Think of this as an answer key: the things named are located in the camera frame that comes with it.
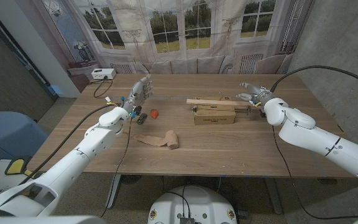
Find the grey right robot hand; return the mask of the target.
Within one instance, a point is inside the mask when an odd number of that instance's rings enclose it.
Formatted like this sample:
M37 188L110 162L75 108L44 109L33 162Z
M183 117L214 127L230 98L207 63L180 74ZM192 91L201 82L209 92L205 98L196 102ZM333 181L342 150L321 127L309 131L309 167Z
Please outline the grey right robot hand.
M269 100L276 97L269 89L263 86L256 86L250 83L241 83L241 86L246 88L248 93L240 93L236 97L256 106L264 106Z

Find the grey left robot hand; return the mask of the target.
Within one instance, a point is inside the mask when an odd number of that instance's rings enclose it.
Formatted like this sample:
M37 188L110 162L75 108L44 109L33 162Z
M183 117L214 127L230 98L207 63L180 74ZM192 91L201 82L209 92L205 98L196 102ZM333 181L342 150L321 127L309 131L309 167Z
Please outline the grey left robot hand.
M144 78L136 82L129 96L123 102L122 108L128 113L132 113L137 106L142 106L145 100L154 94L151 83L151 74L147 74Z

